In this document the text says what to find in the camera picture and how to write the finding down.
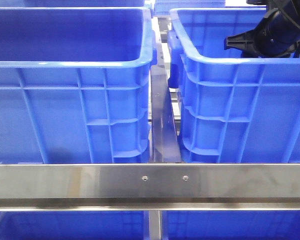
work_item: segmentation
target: metal shelf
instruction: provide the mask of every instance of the metal shelf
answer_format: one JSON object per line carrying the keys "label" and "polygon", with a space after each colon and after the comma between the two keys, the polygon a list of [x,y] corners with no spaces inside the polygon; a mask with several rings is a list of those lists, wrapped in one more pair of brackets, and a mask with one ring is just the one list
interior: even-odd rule
{"label": "metal shelf", "polygon": [[153,22],[150,163],[0,165],[0,211],[152,210],[151,239],[160,239],[161,210],[300,209],[300,164],[182,163]]}

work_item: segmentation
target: black plastic component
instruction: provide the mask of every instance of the black plastic component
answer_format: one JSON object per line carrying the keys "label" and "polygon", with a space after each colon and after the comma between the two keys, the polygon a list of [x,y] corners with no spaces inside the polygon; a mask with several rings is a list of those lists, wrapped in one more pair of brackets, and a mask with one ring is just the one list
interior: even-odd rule
{"label": "black plastic component", "polygon": [[247,0],[266,4],[267,13],[253,30],[229,36],[224,48],[242,50],[243,57],[287,58],[300,56],[300,0]]}

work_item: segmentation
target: black mechanical part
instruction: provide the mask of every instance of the black mechanical part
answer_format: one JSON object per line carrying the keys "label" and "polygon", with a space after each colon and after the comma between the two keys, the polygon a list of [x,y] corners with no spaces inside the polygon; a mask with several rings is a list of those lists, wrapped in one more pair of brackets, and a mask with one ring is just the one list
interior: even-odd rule
{"label": "black mechanical part", "polygon": [[288,58],[300,56],[300,0],[247,0],[267,6],[255,29],[228,36],[224,48],[242,50],[245,58]]}

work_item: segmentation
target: blue plastic bin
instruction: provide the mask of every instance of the blue plastic bin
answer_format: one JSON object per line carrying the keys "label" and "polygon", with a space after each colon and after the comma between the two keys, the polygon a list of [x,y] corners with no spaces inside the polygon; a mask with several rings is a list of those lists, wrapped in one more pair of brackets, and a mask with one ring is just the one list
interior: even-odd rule
{"label": "blue plastic bin", "polygon": [[142,211],[6,212],[0,240],[144,240]]}
{"label": "blue plastic bin", "polygon": [[0,7],[143,7],[149,0],[0,0]]}
{"label": "blue plastic bin", "polygon": [[170,87],[179,88],[186,162],[300,163],[300,58],[240,58],[227,36],[259,8],[174,9]]}
{"label": "blue plastic bin", "polygon": [[300,240],[300,211],[172,211],[165,240]]}
{"label": "blue plastic bin", "polygon": [[177,8],[224,8],[225,3],[226,0],[156,0],[154,14],[167,16],[171,9]]}
{"label": "blue plastic bin", "polygon": [[146,8],[0,8],[0,164],[147,162]]}

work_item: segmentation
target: metal frame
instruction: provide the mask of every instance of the metal frame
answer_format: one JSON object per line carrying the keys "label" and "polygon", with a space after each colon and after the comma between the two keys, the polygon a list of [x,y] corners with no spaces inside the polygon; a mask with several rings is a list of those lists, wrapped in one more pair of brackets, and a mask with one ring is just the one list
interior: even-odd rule
{"label": "metal frame", "polygon": [[157,18],[153,26],[151,163],[0,165],[0,211],[151,210],[160,239],[161,210],[300,209],[300,164],[182,163]]}

